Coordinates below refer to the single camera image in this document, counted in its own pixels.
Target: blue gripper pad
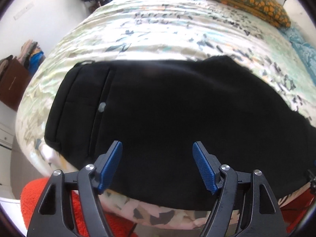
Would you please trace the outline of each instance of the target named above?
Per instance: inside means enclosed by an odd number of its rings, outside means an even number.
[[[215,173],[196,142],[193,144],[192,153],[206,189],[215,194],[218,191],[215,183]]]
[[[109,158],[100,172],[100,184],[98,185],[99,194],[103,193],[105,189],[110,186],[122,157],[123,145],[120,141],[116,143],[113,149],[111,148],[112,147],[108,150],[111,154],[109,154]]]

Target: floral bedspread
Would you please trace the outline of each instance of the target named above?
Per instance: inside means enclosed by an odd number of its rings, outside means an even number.
[[[316,126],[316,87],[276,28],[212,0],[115,0],[66,35],[34,75],[17,113],[19,145],[44,176],[55,169],[76,170],[45,144],[44,130],[56,92],[77,62],[203,60],[217,55],[228,55],[248,68]],[[279,204],[287,204],[307,188],[280,199]],[[159,207],[111,190],[101,196],[101,202],[105,210],[134,222],[168,229],[202,227],[210,213]],[[231,223],[238,216],[234,211]]]

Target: orange fuzzy fabric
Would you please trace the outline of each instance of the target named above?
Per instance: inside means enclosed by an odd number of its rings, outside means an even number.
[[[47,181],[48,178],[37,179],[28,183],[23,188],[21,193],[21,211],[26,228],[28,228],[30,224],[37,201],[40,198]],[[72,192],[72,200],[79,234],[84,237],[88,237],[89,234],[83,219],[79,196],[74,192]],[[115,237],[127,237],[134,225],[132,221],[118,217],[116,215],[106,214],[105,217]],[[132,233],[131,237],[138,236],[135,233]]]
[[[307,209],[304,208],[307,208],[311,204],[314,197],[315,196],[311,194],[311,191],[308,189],[289,204],[281,208],[284,221],[290,224],[287,227],[287,233],[292,232],[301,221],[307,212]]]

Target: dark clothing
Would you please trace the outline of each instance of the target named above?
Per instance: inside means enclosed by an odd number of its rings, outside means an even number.
[[[211,210],[215,197],[195,165],[195,141],[236,171],[263,171],[277,198],[307,182],[316,158],[315,128],[227,56],[77,64],[56,94],[45,140],[78,169],[119,140],[112,190],[201,211]]]

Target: black fabric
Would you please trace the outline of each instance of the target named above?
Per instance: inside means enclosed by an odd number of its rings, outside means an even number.
[[[211,210],[215,197],[195,165],[195,141],[237,171],[262,170],[281,198],[307,182],[315,139],[303,116],[227,56],[79,64],[62,82],[45,130],[46,143],[79,169],[121,141],[111,189],[197,211]]]

